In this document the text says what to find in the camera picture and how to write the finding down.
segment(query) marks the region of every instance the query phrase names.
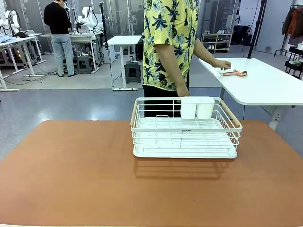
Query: white wire dish rack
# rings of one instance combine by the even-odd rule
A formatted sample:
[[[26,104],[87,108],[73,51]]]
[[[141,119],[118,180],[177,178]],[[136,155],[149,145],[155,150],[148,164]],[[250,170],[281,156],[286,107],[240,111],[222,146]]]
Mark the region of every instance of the white wire dish rack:
[[[157,101],[159,111],[180,112],[181,98],[138,98],[131,119],[134,155],[168,158],[236,158],[242,125],[223,100],[214,98],[210,120],[183,120],[159,115],[145,117],[145,101]],[[172,110],[162,105],[171,101]]]

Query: short sleeve shirt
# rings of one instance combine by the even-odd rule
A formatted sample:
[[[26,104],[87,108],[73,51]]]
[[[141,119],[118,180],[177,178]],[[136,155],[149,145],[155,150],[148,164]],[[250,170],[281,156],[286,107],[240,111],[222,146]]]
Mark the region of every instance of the short sleeve shirt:
[[[176,91],[176,85],[162,66],[154,45],[174,47],[186,83],[197,39],[197,0],[145,0],[144,7],[143,84]]]

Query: gray floor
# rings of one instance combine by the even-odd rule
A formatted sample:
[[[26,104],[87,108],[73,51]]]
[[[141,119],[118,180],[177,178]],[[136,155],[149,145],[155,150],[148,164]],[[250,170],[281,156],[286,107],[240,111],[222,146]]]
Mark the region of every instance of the gray floor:
[[[192,88],[192,96],[219,96],[219,88]],[[21,90],[2,92],[0,98],[0,160],[37,125],[46,120],[130,120],[134,101],[143,91]],[[239,119],[243,106],[229,95],[225,101]],[[277,133],[303,156],[303,107],[290,108]],[[245,119],[270,121],[258,106],[247,106]]]
[[[244,47],[245,56],[248,54],[249,47]],[[242,57],[242,46],[240,45],[232,45],[230,53],[217,53],[215,57]],[[284,56],[273,57],[271,54],[262,53],[262,52],[254,52],[254,58],[257,58],[261,61],[266,62],[278,69],[285,70],[284,63],[287,60]],[[38,66],[34,66],[35,72],[41,72],[42,70],[45,72],[54,72],[56,71],[56,63],[53,55],[44,55],[44,59],[47,62],[40,64]],[[14,70],[3,68],[1,69],[4,75],[8,75],[12,73]],[[59,78],[56,75],[47,76],[46,79],[40,81],[33,81],[31,83],[27,83],[24,85],[16,85],[23,84],[24,82],[21,80],[22,77],[26,74],[29,74],[29,70],[25,70],[21,73],[18,73],[14,76],[7,78],[7,81],[10,81],[15,84],[7,83],[8,88],[20,88],[20,89],[100,89],[100,88],[112,88],[112,79],[110,74],[109,64],[101,65],[99,71],[95,74],[83,74],[77,75],[72,78],[64,77]],[[121,74],[121,61],[117,59],[112,64],[112,75],[113,78],[117,78],[118,75]],[[198,61],[197,57],[193,57],[191,62],[191,87],[219,87],[219,83],[217,80],[211,76],[211,74],[201,65]],[[115,87],[122,87],[122,78],[118,78],[115,82]],[[141,84],[131,83],[128,84],[127,87],[136,87],[140,88]]]

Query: orange table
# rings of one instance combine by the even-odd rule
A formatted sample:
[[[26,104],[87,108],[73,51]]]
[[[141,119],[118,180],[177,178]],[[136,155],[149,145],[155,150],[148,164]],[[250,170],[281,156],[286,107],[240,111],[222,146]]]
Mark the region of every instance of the orange table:
[[[0,162],[0,223],[303,226],[303,159],[258,121],[235,160],[139,159],[129,122],[48,121]]]

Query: hand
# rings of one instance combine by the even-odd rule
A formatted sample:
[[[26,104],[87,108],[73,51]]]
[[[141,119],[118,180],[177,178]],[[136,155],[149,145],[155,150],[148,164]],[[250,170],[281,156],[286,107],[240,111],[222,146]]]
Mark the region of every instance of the hand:
[[[189,90],[185,84],[177,86],[177,94],[179,97],[189,96]]]
[[[229,61],[220,60],[216,60],[212,66],[214,68],[220,68],[222,70],[230,70],[232,68],[232,64]]]

